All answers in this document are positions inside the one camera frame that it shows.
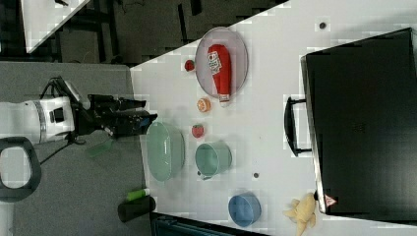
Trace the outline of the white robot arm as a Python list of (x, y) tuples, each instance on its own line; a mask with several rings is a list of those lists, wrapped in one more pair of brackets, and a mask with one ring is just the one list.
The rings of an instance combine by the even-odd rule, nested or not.
[(143, 100), (90, 94), (86, 102), (60, 96), (1, 104), (1, 137), (24, 137), (32, 144), (73, 141), (95, 131), (111, 138), (143, 135), (157, 118)]

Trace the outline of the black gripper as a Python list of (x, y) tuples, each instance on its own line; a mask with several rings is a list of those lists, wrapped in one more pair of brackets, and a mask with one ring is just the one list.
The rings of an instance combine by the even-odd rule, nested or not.
[[(96, 130), (102, 130), (109, 122), (110, 107), (118, 104), (112, 95), (89, 94), (87, 102), (74, 105), (75, 133), (77, 136), (89, 135)], [(118, 109), (120, 111), (144, 108), (145, 100), (135, 100), (121, 97)], [(151, 123), (157, 118), (145, 110), (118, 113), (112, 124), (115, 137), (143, 135)]]

